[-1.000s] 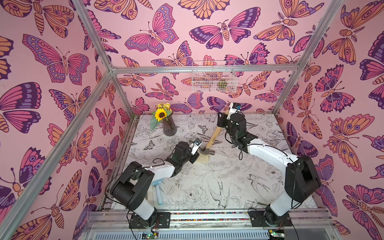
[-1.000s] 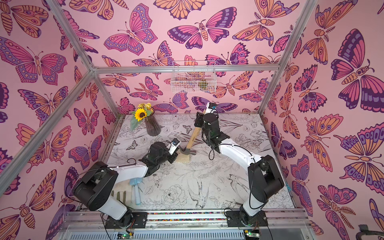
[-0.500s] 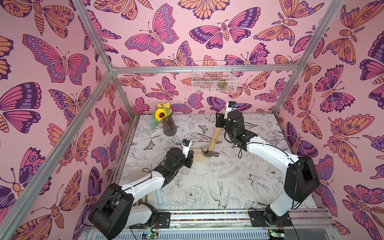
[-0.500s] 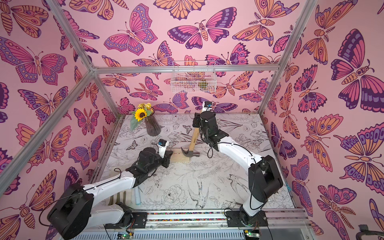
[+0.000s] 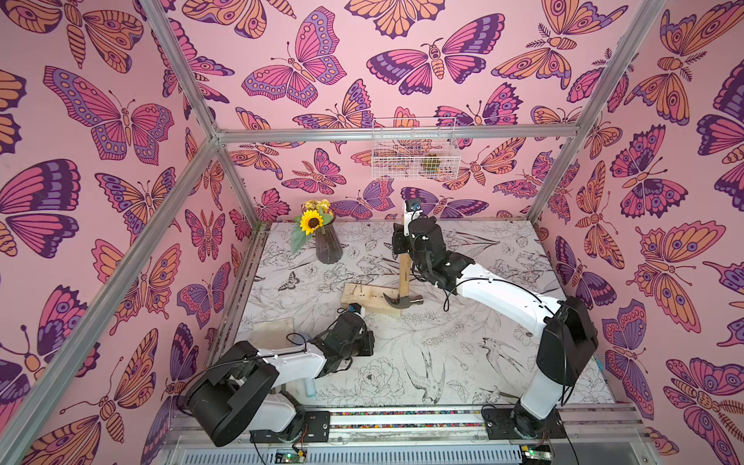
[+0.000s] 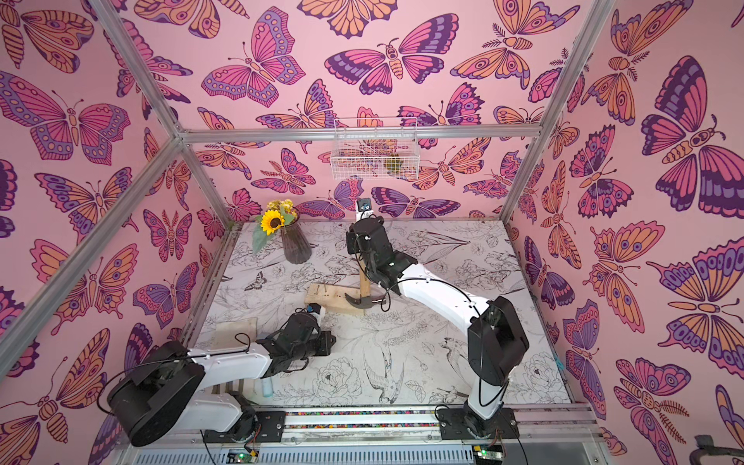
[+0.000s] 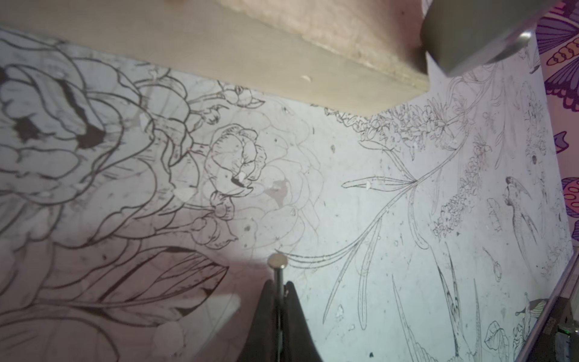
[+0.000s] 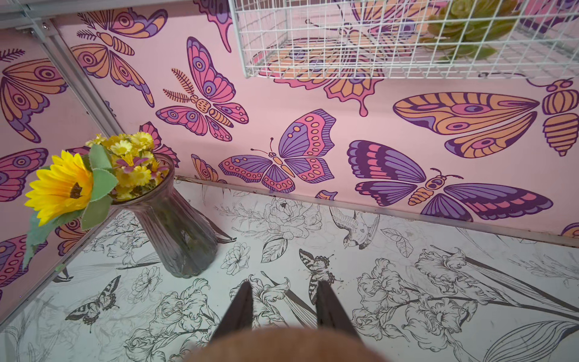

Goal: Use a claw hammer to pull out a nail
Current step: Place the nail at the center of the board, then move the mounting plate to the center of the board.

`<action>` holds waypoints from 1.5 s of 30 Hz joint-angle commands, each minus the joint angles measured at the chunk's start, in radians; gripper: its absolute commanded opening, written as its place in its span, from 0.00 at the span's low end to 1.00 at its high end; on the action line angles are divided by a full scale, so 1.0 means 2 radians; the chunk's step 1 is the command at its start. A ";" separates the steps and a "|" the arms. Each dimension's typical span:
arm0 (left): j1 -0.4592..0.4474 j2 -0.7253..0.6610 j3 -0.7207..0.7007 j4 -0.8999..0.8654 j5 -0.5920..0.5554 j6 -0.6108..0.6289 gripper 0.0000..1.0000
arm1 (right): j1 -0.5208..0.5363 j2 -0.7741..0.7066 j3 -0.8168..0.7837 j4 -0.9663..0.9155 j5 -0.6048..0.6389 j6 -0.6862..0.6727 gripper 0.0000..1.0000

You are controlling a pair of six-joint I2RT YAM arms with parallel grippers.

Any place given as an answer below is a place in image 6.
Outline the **wooden handle claw hammer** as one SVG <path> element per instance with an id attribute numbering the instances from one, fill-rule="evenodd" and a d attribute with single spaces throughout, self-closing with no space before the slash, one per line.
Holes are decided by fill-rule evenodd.
<path id="1" fill-rule="evenodd" d="M 345 294 L 346 302 L 350 306 L 361 310 L 372 308 L 375 304 L 384 303 L 386 301 L 385 296 L 372 296 L 371 282 L 366 275 L 366 268 L 360 256 L 355 255 L 355 260 L 360 270 L 360 288 L 358 289 L 360 295 L 352 296 L 351 294 Z"/>

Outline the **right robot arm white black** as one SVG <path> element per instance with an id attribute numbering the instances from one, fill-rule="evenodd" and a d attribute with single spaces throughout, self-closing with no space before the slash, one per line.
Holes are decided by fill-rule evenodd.
<path id="1" fill-rule="evenodd" d="M 360 260 L 371 283 L 391 296 L 416 300 L 445 318 L 466 336 L 467 360 L 476 375 L 463 404 L 463 422 L 476 438 L 494 435 L 513 370 L 530 344 L 512 302 L 505 296 L 484 298 L 438 277 L 414 257 L 393 249 L 385 221 L 360 213 L 347 234 L 348 253 Z"/>

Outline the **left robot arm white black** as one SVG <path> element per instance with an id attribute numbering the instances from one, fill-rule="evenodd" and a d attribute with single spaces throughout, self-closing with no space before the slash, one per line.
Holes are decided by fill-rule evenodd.
<path id="1" fill-rule="evenodd" d="M 253 404 L 239 391 L 214 394 L 211 388 L 299 372 L 312 358 L 329 356 L 336 338 L 321 328 L 322 316 L 315 304 L 300 308 L 262 338 L 238 333 L 230 349 L 188 349 L 169 342 L 124 369 L 110 392 L 100 394 L 99 405 L 134 447 L 182 431 L 200 432 L 205 440 L 253 440 L 262 428 Z"/>

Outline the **wooden block with nails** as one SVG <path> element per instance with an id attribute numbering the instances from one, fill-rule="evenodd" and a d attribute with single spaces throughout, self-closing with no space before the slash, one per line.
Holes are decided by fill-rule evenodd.
<path id="1" fill-rule="evenodd" d="M 371 296 L 363 296 L 359 288 L 324 283 L 311 283 L 306 291 L 304 302 L 317 303 L 327 312 L 364 317 L 367 309 L 374 306 Z"/>

